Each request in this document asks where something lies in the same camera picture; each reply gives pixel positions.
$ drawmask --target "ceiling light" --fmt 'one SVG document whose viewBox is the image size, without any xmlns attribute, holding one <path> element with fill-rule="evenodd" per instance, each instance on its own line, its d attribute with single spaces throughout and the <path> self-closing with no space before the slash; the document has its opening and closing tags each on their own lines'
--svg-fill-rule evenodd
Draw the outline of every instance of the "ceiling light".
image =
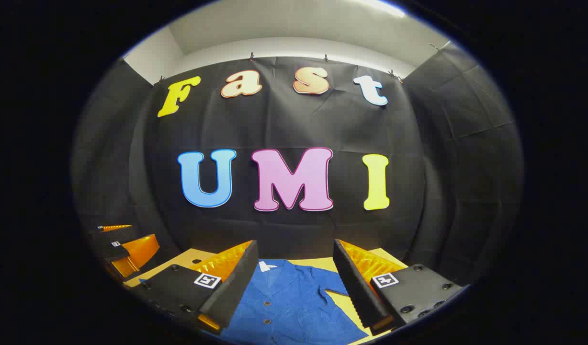
<svg viewBox="0 0 588 345">
<path fill-rule="evenodd" d="M 389 4 L 387 2 L 383 2 L 380 0 L 353 0 L 353 1 L 360 2 L 361 4 L 365 4 L 366 6 L 371 6 L 375 9 L 387 12 L 387 13 L 394 15 L 394 16 L 397 16 L 399 18 L 403 18 L 405 16 L 405 13 L 403 11 L 401 11 L 399 8 L 393 6 L 392 4 Z"/>
</svg>

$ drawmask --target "foam letter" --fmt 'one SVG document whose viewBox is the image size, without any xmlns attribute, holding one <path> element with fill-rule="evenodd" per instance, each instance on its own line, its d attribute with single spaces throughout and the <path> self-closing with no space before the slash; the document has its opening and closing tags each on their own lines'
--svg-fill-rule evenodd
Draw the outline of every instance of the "foam letter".
<svg viewBox="0 0 588 345">
<path fill-rule="evenodd" d="M 177 105 L 177 100 L 180 102 L 185 101 L 185 98 L 187 98 L 187 95 L 190 93 L 190 85 L 196 86 L 198 84 L 200 84 L 200 77 L 196 76 L 194 78 L 179 81 L 169 86 L 169 94 L 167 94 L 167 98 L 164 101 L 162 109 L 158 111 L 158 117 L 170 115 L 176 112 L 179 108 Z"/>
<path fill-rule="evenodd" d="M 200 152 L 181 153 L 177 158 L 181 164 L 181 186 L 183 195 L 199 207 L 217 207 L 224 205 L 232 194 L 232 176 L 230 162 L 235 159 L 234 150 L 215 150 L 211 159 L 217 164 L 217 189 L 213 193 L 205 193 L 200 189 L 198 168 L 204 155 Z"/>
<path fill-rule="evenodd" d="M 222 88 L 222 96 L 225 98 L 237 97 L 240 94 L 250 96 L 262 89 L 260 73 L 255 70 L 242 70 L 226 78 L 226 86 Z"/>
<path fill-rule="evenodd" d="M 360 88 L 362 88 L 362 96 L 364 96 L 364 98 L 366 98 L 371 104 L 388 104 L 388 99 L 384 96 L 379 96 L 377 93 L 377 88 L 381 88 L 381 83 L 379 81 L 374 81 L 370 76 L 362 76 L 354 78 L 353 82 L 360 84 Z"/>
<path fill-rule="evenodd" d="M 303 67 L 297 70 L 294 76 L 294 91 L 298 93 L 323 94 L 330 86 L 324 79 L 328 72 L 321 67 Z"/>
<path fill-rule="evenodd" d="M 369 169 L 369 197 L 364 202 L 364 209 L 384 209 L 390 205 L 390 199 L 385 196 L 385 167 L 388 158 L 382 155 L 365 155 L 362 162 Z"/>
<path fill-rule="evenodd" d="M 254 203 L 254 208 L 266 212 L 279 208 L 279 203 L 272 198 L 274 186 L 287 209 L 294 207 L 303 187 L 305 197 L 300 202 L 301 209 L 331 209 L 334 205 L 328 196 L 328 162 L 331 158 L 331 149 L 312 147 L 303 153 L 298 167 L 292 174 L 279 151 L 255 151 L 252 160 L 258 164 L 259 198 Z"/>
</svg>

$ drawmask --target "screw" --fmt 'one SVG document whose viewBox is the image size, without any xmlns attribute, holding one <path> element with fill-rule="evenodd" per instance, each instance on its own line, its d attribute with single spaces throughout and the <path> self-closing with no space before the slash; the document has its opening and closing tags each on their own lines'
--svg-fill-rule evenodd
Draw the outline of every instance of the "screw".
<svg viewBox="0 0 588 345">
<path fill-rule="evenodd" d="M 408 312 L 412 312 L 414 306 L 404 306 L 401 308 L 401 314 L 407 314 Z"/>
</svg>

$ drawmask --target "blue shirt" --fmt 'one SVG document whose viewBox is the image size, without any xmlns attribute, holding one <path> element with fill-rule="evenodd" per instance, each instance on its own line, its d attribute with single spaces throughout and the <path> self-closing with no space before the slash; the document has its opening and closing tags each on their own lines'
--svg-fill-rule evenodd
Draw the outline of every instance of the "blue shirt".
<svg viewBox="0 0 588 345">
<path fill-rule="evenodd" d="M 287 260 L 254 275 L 220 338 L 238 345 L 346 345 L 367 336 L 324 289 L 346 295 L 337 273 Z"/>
</svg>

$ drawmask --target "pink letter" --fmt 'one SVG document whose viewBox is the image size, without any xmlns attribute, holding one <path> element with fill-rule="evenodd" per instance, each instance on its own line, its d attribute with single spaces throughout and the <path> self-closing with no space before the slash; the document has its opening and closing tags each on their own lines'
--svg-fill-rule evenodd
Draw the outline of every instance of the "pink letter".
<svg viewBox="0 0 588 345">
<path fill-rule="evenodd" d="M 292 209 L 303 186 L 305 197 L 300 202 L 303 210 L 329 210 L 333 201 L 328 197 L 328 161 L 332 150 L 327 147 L 311 147 L 303 153 L 296 170 L 290 168 L 277 150 L 258 150 L 252 154 L 252 160 L 258 164 L 259 198 L 254 208 L 261 211 L 273 211 L 279 203 L 272 198 L 272 187 L 279 195 L 283 205 Z"/>
</svg>

